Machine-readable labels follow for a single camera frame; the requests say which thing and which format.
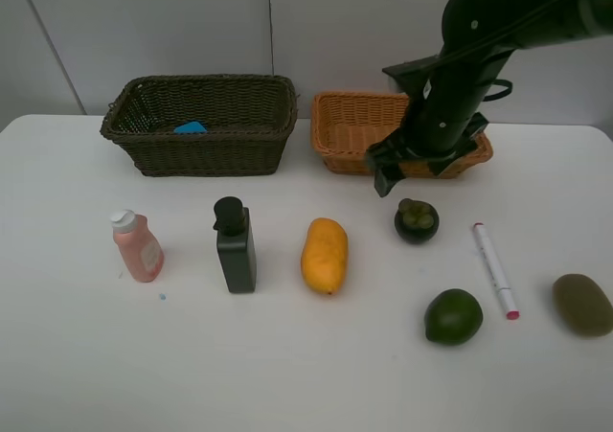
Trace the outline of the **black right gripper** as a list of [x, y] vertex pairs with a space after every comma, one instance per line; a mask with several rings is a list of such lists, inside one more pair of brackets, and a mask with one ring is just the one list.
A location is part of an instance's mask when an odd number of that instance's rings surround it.
[[365, 152], [380, 197], [406, 178], [400, 164], [409, 157], [408, 148], [424, 157], [454, 148], [442, 160], [428, 164], [433, 175], [460, 175], [489, 160], [488, 120], [476, 112], [482, 102], [498, 101], [512, 92], [512, 82], [498, 78], [511, 55], [504, 51], [477, 62], [460, 60], [435, 67], [427, 96], [412, 98], [401, 126], [403, 138], [390, 134]]

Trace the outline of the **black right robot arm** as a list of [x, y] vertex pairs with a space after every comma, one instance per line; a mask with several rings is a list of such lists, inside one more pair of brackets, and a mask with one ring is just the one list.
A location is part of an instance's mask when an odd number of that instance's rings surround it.
[[488, 125], [478, 108], [511, 92], [498, 75], [515, 51], [611, 32], [612, 0], [449, 0], [440, 52], [383, 70], [409, 104], [399, 127], [365, 153], [378, 195], [404, 179], [403, 163], [424, 162], [439, 176], [476, 150]]

